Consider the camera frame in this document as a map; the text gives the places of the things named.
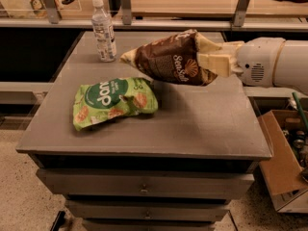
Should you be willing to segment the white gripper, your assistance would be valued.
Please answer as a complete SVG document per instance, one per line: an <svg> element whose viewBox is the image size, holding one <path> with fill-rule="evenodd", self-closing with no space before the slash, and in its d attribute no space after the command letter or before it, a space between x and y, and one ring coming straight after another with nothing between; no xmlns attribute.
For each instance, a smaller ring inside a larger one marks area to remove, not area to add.
<svg viewBox="0 0 308 231"><path fill-rule="evenodd" d="M218 76L241 74L240 79L248 86L272 87L273 72L284 43L283 38L257 38L247 43L241 40L218 43L211 50L213 54L198 53L197 61L202 68ZM228 55L237 51L237 59Z"/></svg>

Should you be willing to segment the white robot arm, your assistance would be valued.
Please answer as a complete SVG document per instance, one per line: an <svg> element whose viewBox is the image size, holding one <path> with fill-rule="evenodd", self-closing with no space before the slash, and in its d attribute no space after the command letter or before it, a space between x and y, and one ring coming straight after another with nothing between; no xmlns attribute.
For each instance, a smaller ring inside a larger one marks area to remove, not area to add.
<svg viewBox="0 0 308 231"><path fill-rule="evenodd" d="M279 87L308 92L308 41L255 38L248 42L198 45L197 62L218 76L236 74L253 87Z"/></svg>

